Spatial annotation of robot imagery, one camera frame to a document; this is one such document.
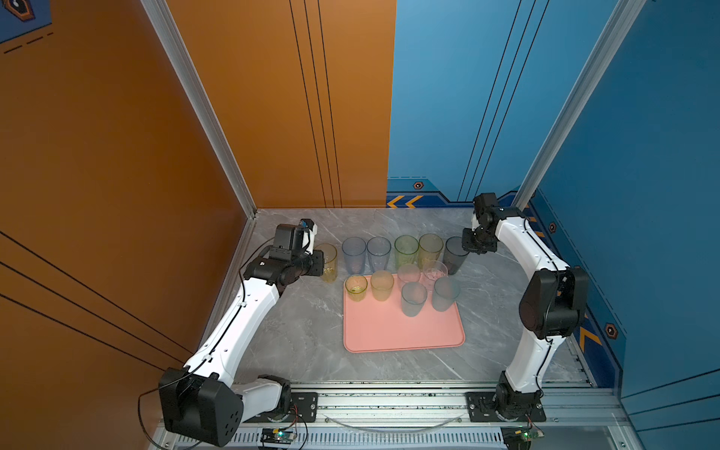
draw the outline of blue wall panel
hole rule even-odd
[[[719,22],[718,2],[648,1],[540,186],[625,331],[628,409],[690,402],[631,416],[669,427],[648,449],[720,416],[692,402],[719,393],[711,375],[680,381],[720,369]]]
[[[399,0],[389,178],[429,179],[460,202],[481,179],[516,188],[615,3]]]

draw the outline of transparent cup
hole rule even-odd
[[[416,264],[420,244],[413,236],[403,235],[395,239],[395,267]]]
[[[420,281],[420,269],[415,264],[403,264],[397,268],[397,285],[402,289],[405,283]]]
[[[414,318],[420,314],[425,301],[428,299],[428,290],[418,282],[411,282],[402,287],[401,293],[400,305],[402,312],[409,318]]]
[[[373,272],[387,269],[392,245],[386,238],[377,236],[367,241],[367,257],[370,270]]]
[[[367,278],[362,275],[352,275],[345,280],[345,290],[350,296],[350,300],[359,302],[365,298],[367,293]]]
[[[343,241],[343,255],[348,275],[361,274],[365,270],[367,244],[363,238],[347,238]]]
[[[315,250],[323,252],[323,275],[320,277],[325,283],[332,283],[338,278],[338,249],[331,244],[320,244]]]
[[[372,296],[380,302],[390,298],[393,285],[395,285],[395,278],[387,270],[379,270],[370,277]]]
[[[447,311],[460,296],[460,283],[455,278],[443,276],[435,282],[433,292],[433,308],[435,311]]]
[[[440,259],[440,252],[443,250],[443,239],[438,235],[426,234],[418,241],[420,251],[418,252],[418,267],[421,269],[428,261]]]
[[[445,241],[445,253],[443,253],[443,264],[448,268],[448,275],[455,275],[462,263],[465,262],[468,253],[462,248],[462,238],[453,236]]]
[[[423,265],[423,275],[420,283],[425,286],[428,292],[435,289],[435,282],[443,276],[448,276],[448,268],[440,261],[428,261]]]

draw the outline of robotic arm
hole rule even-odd
[[[463,229],[466,251],[497,251],[504,243],[530,280],[520,301],[525,327],[513,362],[500,375],[495,411],[504,420],[525,417],[542,397],[542,378],[567,336],[585,316],[588,274],[558,258],[530,228],[522,211],[498,206],[495,194],[473,200],[472,228]]]
[[[159,391],[168,431],[224,446],[239,423],[260,413],[289,411],[285,379],[263,375],[241,385],[237,394],[230,387],[260,322],[287,285],[302,275],[323,274],[323,252],[313,251],[317,232],[310,219],[278,225],[273,245],[250,262],[243,287],[207,341],[182,370],[165,371]]]

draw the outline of black line stripe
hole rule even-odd
[[[523,28],[523,34],[520,35],[520,42],[518,42],[518,48],[515,50],[515,56],[513,56],[513,62],[510,64],[510,70],[508,71],[508,77],[505,79],[505,85],[503,86],[503,91],[500,93],[500,100],[498,100],[498,107],[495,108],[495,113],[492,116],[492,122],[490,122],[490,127],[487,129],[487,134],[485,136],[485,143],[482,144],[482,151],[480,152],[480,157],[477,159],[477,164],[475,164],[475,172],[472,174],[472,180],[470,180],[470,185],[468,186],[467,195],[465,196],[465,201],[467,201],[467,197],[470,195],[470,189],[472,189],[472,184],[475,182],[475,177],[477,176],[477,169],[480,167],[480,161],[482,161],[482,155],[485,153],[485,146],[487,145],[487,140],[490,138],[490,132],[492,132],[492,126],[495,124],[495,119],[498,117],[498,111],[500,111],[500,105],[503,103],[503,97],[505,96],[505,90],[508,88],[508,82],[510,82],[510,76],[513,74],[513,67],[515,67],[515,61],[518,58],[518,53],[520,53],[520,47],[523,45],[523,39],[525,39],[525,31],[528,29],[528,24],[530,23],[530,18],[533,16],[533,11],[535,10],[535,3],[537,3],[537,0],[533,0],[533,6],[530,8],[530,14],[528,14],[528,19],[525,21],[525,27]]]
[[[640,433],[641,431],[651,431],[651,430],[661,430],[663,428],[672,428],[675,426],[683,426],[683,425],[693,425],[695,423],[705,423],[705,422],[714,422],[715,420],[720,420],[720,417],[715,417],[712,419],[703,419],[703,420],[694,420],[692,422],[684,422],[684,423],[675,423],[673,425],[664,425],[664,426],[655,426],[652,428],[645,428],[644,430],[636,430],[637,433]]]
[[[325,35],[323,34],[323,16],[320,14],[320,0],[318,0],[318,19],[320,19],[320,39],[323,41],[323,59],[325,60],[325,81],[328,84],[328,105],[330,106],[330,128],[333,131],[333,151],[335,152],[335,171],[338,175],[338,194],[340,194],[340,207],[343,207],[343,190],[340,183],[340,164],[338,164],[338,146],[335,142],[335,122],[333,121],[333,103],[330,100],[330,77],[328,76],[328,56],[325,54]]]
[[[644,394],[645,392],[650,392],[650,391],[654,391],[656,389],[660,389],[661,387],[667,387],[667,386],[672,386],[673,384],[686,382],[693,378],[704,377],[705,375],[714,374],[715,372],[720,372],[720,369],[710,370],[710,371],[704,372],[702,374],[693,375],[692,377],[687,377],[687,378],[679,379],[678,381],[661,384],[660,386],[651,387],[650,389],[645,389],[644,391],[635,392],[634,394],[626,395],[625,397],[621,397],[621,398],[622,399],[630,398],[630,397],[633,397],[634,395],[640,395],[640,394]]]
[[[12,242],[14,242],[14,243],[17,244],[18,246],[20,246],[20,247],[22,247],[23,249],[25,249],[26,251],[29,251],[29,252],[32,253],[34,256],[36,256],[37,258],[39,258],[40,260],[42,260],[44,263],[46,263],[48,266],[50,266],[50,267],[52,267],[53,269],[59,271],[59,272],[62,273],[63,275],[67,276],[68,278],[72,279],[73,281],[75,281],[76,283],[80,284],[82,287],[86,288],[87,290],[89,290],[89,291],[92,292],[93,294],[97,295],[98,297],[102,298],[103,300],[105,300],[105,301],[108,302],[109,304],[115,306],[117,309],[123,311],[125,314],[129,315],[129,316],[132,317],[133,319],[137,320],[138,322],[140,322],[140,323],[142,323],[143,325],[147,326],[147,327],[150,328],[151,330],[155,331],[155,332],[156,332],[157,334],[159,334],[160,336],[163,336],[163,337],[164,337],[165,339],[167,339],[168,341],[174,343],[174,344],[177,345],[178,347],[184,349],[185,351],[187,351],[187,352],[189,352],[189,353],[191,353],[191,354],[194,353],[192,350],[189,350],[189,349],[185,348],[184,346],[182,346],[182,345],[180,345],[179,343],[175,342],[174,339],[168,337],[166,334],[164,334],[164,333],[162,333],[161,331],[159,331],[157,328],[153,327],[153,326],[150,325],[149,323],[147,323],[147,322],[145,322],[144,320],[140,319],[137,315],[132,314],[130,311],[126,310],[125,308],[123,308],[122,306],[118,305],[117,303],[111,301],[109,298],[105,297],[103,294],[100,294],[100,293],[97,292],[95,289],[92,289],[92,288],[91,288],[90,286],[88,286],[87,284],[81,282],[79,279],[77,279],[77,278],[75,278],[74,276],[70,275],[68,272],[62,270],[60,267],[57,267],[55,264],[49,262],[47,259],[45,259],[45,258],[43,258],[42,256],[38,255],[38,254],[35,253],[34,251],[30,250],[28,247],[22,245],[22,244],[21,244],[20,242],[18,242],[17,240],[11,238],[11,237],[8,236],[6,233],[3,233],[2,231],[0,231],[0,235],[3,235],[4,237],[8,238],[9,240],[11,240]]]
[[[662,410],[662,409],[665,409],[665,408],[672,408],[673,406],[680,406],[680,405],[686,405],[686,404],[688,404],[688,403],[700,402],[700,401],[702,401],[702,400],[707,400],[707,399],[711,399],[711,398],[715,398],[715,397],[720,397],[720,394],[708,395],[707,397],[695,398],[695,399],[692,399],[692,400],[686,400],[686,401],[684,401],[684,402],[673,403],[673,404],[671,404],[671,405],[658,406],[657,408],[651,408],[651,409],[649,409],[649,410],[638,411],[638,412],[636,412],[636,413],[629,413],[628,415],[649,413],[650,411],[657,411],[657,410]]]
[[[13,51],[13,50],[17,50],[18,48],[21,48],[21,47],[22,47],[22,45],[18,45],[17,47],[13,47],[13,48],[11,48],[10,50],[5,50],[5,51],[3,52],[3,55],[4,55],[5,53],[10,53],[10,52]]]
[[[302,57],[300,56],[300,41],[297,39],[297,27],[295,27],[295,15],[292,13],[292,0],[287,0],[290,5],[290,17],[292,18],[292,28],[295,30],[295,44],[297,44],[297,59],[300,61],[300,74],[302,75],[302,87],[305,88],[305,101],[307,102],[307,116],[310,119],[310,132],[312,133],[312,144],[315,146],[315,159],[318,160],[318,176],[320,177],[320,188],[323,190],[323,203],[328,207],[325,200],[325,185],[323,183],[323,172],[320,171],[320,156],[318,155],[318,143],[315,142],[315,130],[312,128],[312,114],[310,114],[310,99],[307,97],[307,84],[305,83],[305,72],[302,71]],[[307,24],[307,32],[310,32],[310,24]]]
[[[480,181],[477,183],[477,188],[475,188],[475,195],[477,195],[478,191],[480,190],[480,185],[482,184],[482,179],[485,177],[485,171],[487,170],[487,165],[490,164],[490,159],[492,158],[492,152],[495,150],[495,144],[498,143],[498,138],[500,137],[500,132],[503,131],[503,125],[505,124],[505,118],[508,116],[508,111],[510,111],[510,105],[513,104],[513,99],[515,98],[515,91],[518,90],[518,85],[520,84],[520,78],[523,77],[523,72],[525,71],[525,65],[528,63],[528,58],[530,58],[530,52],[533,50],[533,45],[535,44],[535,38],[538,36],[538,31],[540,31],[540,25],[542,25],[542,19],[545,18],[545,11],[547,11],[547,6],[550,4],[550,0],[547,0],[547,3],[545,3],[545,9],[543,9],[542,16],[540,16],[540,22],[538,23],[538,27],[535,30],[535,35],[533,36],[533,40],[530,42],[530,48],[528,49],[528,54],[525,55],[525,61],[523,62],[523,67],[520,69],[520,75],[518,75],[518,80],[515,82],[515,87],[513,88],[513,95],[510,96],[510,101],[508,102],[508,108],[505,110],[505,115],[503,115],[503,121],[500,122],[500,128],[498,128],[498,133],[495,135],[495,140],[492,142],[492,147],[490,148],[490,154],[487,156],[487,161],[485,161],[485,168],[482,170],[482,175],[480,177]]]
[[[485,115],[487,114],[487,108],[490,106],[490,99],[492,98],[492,92],[495,90],[495,83],[498,82],[498,75],[500,75],[500,68],[503,66],[503,60],[505,59],[505,52],[508,49],[508,43],[510,43],[510,36],[513,35],[513,28],[515,28],[515,21],[518,19],[518,12],[520,11],[520,5],[523,0],[518,2],[518,8],[515,10],[515,17],[513,18],[513,24],[510,26],[510,32],[508,33],[508,39],[505,41],[505,48],[503,48],[503,55],[500,57],[500,63],[498,64],[498,71],[495,72],[495,79],[492,80],[492,87],[490,88],[490,95],[487,96],[487,103],[485,104],[485,111],[482,113],[482,120],[480,120],[480,126],[477,128],[477,135],[475,135],[475,143],[472,145],[472,151],[470,152],[470,158],[467,160],[467,167],[465,168],[465,175],[462,177],[462,183],[460,184],[460,191],[457,193],[457,201],[460,201],[460,195],[462,194],[462,188],[465,185],[465,179],[467,178],[467,172],[470,170],[470,163],[472,162],[472,156],[475,154],[475,146],[477,145],[477,139],[480,137],[480,130],[482,130],[482,123],[485,121]]]
[[[325,164],[328,166],[328,180],[330,182],[330,198],[335,207],[335,192],[333,191],[333,177],[330,176],[330,158],[328,157],[328,141],[325,139],[325,122],[323,121],[323,107],[320,106],[320,88],[318,87],[318,71],[315,69],[315,51],[312,49],[312,37],[310,36],[310,18],[307,17],[307,3],[302,0],[305,6],[305,21],[307,22],[307,38],[310,41],[310,57],[312,59],[312,73],[315,75],[315,93],[318,95],[318,112],[320,113],[320,129],[323,131],[323,144],[325,145]]]
[[[15,268],[13,268],[13,267],[5,264],[4,262],[0,261],[0,266],[4,266],[4,267],[6,267],[7,269],[12,270],[12,271],[15,272],[16,274],[22,276],[23,278],[25,278],[25,279],[27,279],[27,280],[30,280],[31,282],[35,283],[37,286],[42,287],[42,288],[45,289],[46,291],[52,292],[53,294],[57,295],[57,296],[60,297],[61,299],[65,300],[66,302],[72,303],[73,305],[77,306],[77,307],[80,308],[81,310],[92,314],[93,316],[99,318],[99,319],[102,320],[103,322],[108,323],[108,324],[114,326],[114,327],[117,328],[118,330],[122,331],[122,332],[125,333],[125,334],[128,334],[129,336],[132,336],[133,338],[139,340],[140,342],[143,342],[143,343],[148,344],[150,347],[152,347],[152,348],[154,348],[155,350],[161,352],[162,354],[165,354],[165,355],[167,355],[167,356],[170,356],[170,357],[171,357],[172,359],[174,359],[175,361],[177,361],[177,362],[179,362],[179,363],[184,362],[184,361],[181,361],[180,359],[177,359],[175,356],[172,356],[172,355],[169,354],[168,352],[166,352],[166,351],[164,351],[164,350],[161,350],[161,349],[159,349],[158,347],[155,347],[153,344],[147,342],[146,340],[137,337],[136,335],[132,334],[130,331],[127,331],[127,330],[125,330],[124,328],[119,327],[118,325],[115,325],[113,322],[110,322],[108,319],[103,318],[102,316],[97,315],[96,313],[94,313],[94,312],[90,311],[89,309],[85,308],[84,306],[79,305],[78,303],[70,300],[69,298],[65,297],[64,295],[60,294],[59,292],[56,292],[56,291],[52,290],[51,288],[45,286],[43,283],[40,283],[39,281],[31,278],[30,276],[27,276],[27,275],[23,274],[21,271],[19,271],[19,270],[15,269]]]
[[[36,310],[36,309],[34,309],[34,308],[31,308],[31,307],[29,307],[29,306],[27,306],[27,305],[23,305],[22,303],[18,302],[17,300],[13,300],[12,298],[8,297],[8,296],[5,295],[5,294],[0,293],[0,297],[3,297],[4,299],[6,299],[6,300],[8,300],[8,301],[10,301],[10,302],[13,302],[14,304],[16,304],[16,305],[18,305],[18,306],[22,306],[22,307],[25,308],[26,310],[33,311],[35,314],[39,314],[39,315],[43,316],[43,317],[46,318],[46,319],[50,319],[50,320],[52,320],[52,321],[55,322],[55,323],[59,323],[60,325],[62,325],[62,326],[64,326],[64,327],[70,328],[72,331],[76,331],[77,333],[80,333],[81,335],[86,336],[86,337],[92,339],[93,341],[97,341],[97,342],[100,342],[101,344],[104,344],[104,345],[110,347],[110,348],[114,348],[115,350],[119,351],[120,353],[124,353],[124,354],[126,354],[126,355],[128,355],[128,356],[130,356],[130,357],[132,357],[132,358],[137,359],[138,361],[144,362],[144,363],[147,364],[148,366],[155,367],[155,368],[156,368],[157,370],[159,370],[160,372],[165,372],[165,369],[162,369],[162,368],[160,368],[160,367],[157,367],[155,364],[150,363],[150,362],[147,362],[145,359],[138,358],[137,356],[135,356],[135,355],[133,355],[133,354],[130,354],[130,353],[126,352],[125,350],[121,350],[120,348],[117,348],[116,346],[114,346],[114,345],[112,345],[112,344],[109,344],[109,343],[107,343],[107,342],[105,342],[105,341],[101,341],[100,339],[96,338],[95,336],[90,336],[88,333],[85,333],[84,331],[80,331],[80,330],[78,330],[77,328],[74,328],[74,327],[68,325],[67,323],[64,323],[64,322],[59,321],[58,319],[52,318],[52,317],[50,317],[49,315],[44,314],[44,313],[42,313],[42,312],[40,312],[40,311],[38,311],[38,310]]]

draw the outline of marble table surface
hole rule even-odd
[[[309,218],[318,224],[316,244],[331,243],[338,249],[338,278],[327,284],[318,277],[303,276],[288,286],[260,324],[235,380],[247,382],[260,374],[273,374],[293,382],[497,382],[520,341],[523,326],[518,303],[528,283],[520,264],[502,244],[497,253],[470,254],[453,275],[463,289],[458,301],[466,335],[462,346],[361,354],[343,346],[343,280],[347,277],[343,240],[384,236],[393,242],[400,235],[419,238],[425,233],[447,239],[462,234],[471,212],[465,208],[260,210],[248,256],[274,235],[278,224]],[[391,257],[388,270],[394,268]],[[545,381],[584,383],[587,379],[571,346],[563,343]]]

